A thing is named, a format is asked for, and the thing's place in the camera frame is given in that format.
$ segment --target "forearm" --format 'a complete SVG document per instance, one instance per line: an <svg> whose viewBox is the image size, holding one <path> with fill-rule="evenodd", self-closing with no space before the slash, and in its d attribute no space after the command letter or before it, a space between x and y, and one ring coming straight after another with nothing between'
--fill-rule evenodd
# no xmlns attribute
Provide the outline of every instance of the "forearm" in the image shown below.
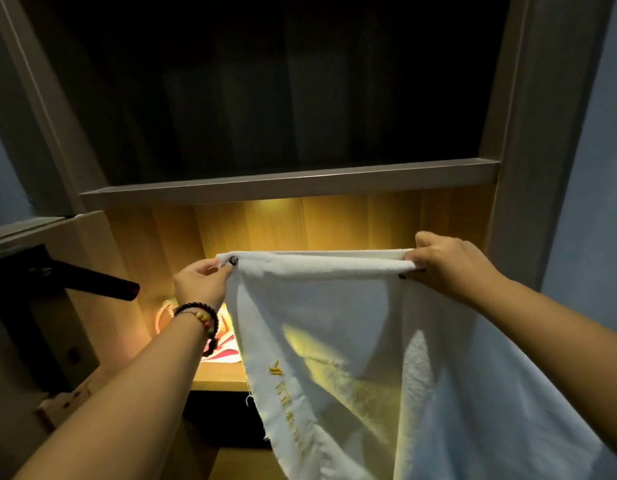
<svg viewBox="0 0 617 480"><path fill-rule="evenodd" d="M617 453L617 333L506 278L475 306Z"/></svg>
<svg viewBox="0 0 617 480"><path fill-rule="evenodd" d="M205 342L195 316L177 316L40 447L16 479L158 478Z"/></svg>

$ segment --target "hand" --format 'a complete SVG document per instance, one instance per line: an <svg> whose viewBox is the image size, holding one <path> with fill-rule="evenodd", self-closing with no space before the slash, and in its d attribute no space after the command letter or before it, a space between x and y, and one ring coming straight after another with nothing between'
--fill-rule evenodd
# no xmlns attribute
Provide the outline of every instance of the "hand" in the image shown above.
<svg viewBox="0 0 617 480"><path fill-rule="evenodd" d="M404 259L424 265L410 279L474 308L482 297L506 280L478 247L468 241L421 231L415 235L417 249Z"/></svg>
<svg viewBox="0 0 617 480"><path fill-rule="evenodd" d="M177 303L197 301L219 310L226 297L226 280L232 271L230 263L219 267L217 258L202 259L186 266L173 277Z"/></svg>

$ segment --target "black beaded bracelet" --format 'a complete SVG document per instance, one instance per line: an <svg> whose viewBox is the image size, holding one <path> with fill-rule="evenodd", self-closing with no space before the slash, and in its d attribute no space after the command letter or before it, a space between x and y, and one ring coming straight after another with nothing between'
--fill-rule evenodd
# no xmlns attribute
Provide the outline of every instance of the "black beaded bracelet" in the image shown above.
<svg viewBox="0 0 617 480"><path fill-rule="evenodd" d="M185 310L188 310L189 308L200 308L210 315L210 319L213 323L213 331L208 334L208 339L210 340L210 342L208 343L208 350L206 350L202 354L203 357L208 357L209 355L213 354L215 348L217 347L217 339L215 338L217 334L217 329L219 328L217 312L213 310L212 306L208 306L206 303L192 301L191 303L185 303L182 306L178 306L173 312L173 317L176 317L178 314L182 313Z"/></svg>

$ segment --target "person's right hand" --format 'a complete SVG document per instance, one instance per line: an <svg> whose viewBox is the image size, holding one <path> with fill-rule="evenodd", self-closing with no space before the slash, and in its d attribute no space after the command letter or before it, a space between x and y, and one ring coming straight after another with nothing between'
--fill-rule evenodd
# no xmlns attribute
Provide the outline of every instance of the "person's right hand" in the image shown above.
<svg viewBox="0 0 617 480"><path fill-rule="evenodd" d="M418 232L415 242L417 249L404 259L425 269L412 271L408 277L449 298L476 307L481 297L506 280L471 242L426 231Z"/></svg>

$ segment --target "horizontal beam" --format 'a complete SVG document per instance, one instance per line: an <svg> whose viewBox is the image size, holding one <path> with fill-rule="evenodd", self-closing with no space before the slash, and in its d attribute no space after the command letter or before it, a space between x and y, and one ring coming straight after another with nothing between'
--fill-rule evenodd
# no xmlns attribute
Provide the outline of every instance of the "horizontal beam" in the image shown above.
<svg viewBox="0 0 617 480"><path fill-rule="evenodd" d="M191 205L311 195L398 192L492 184L500 163L483 158L338 168L243 177L121 185L85 192L89 211L112 207Z"/></svg>

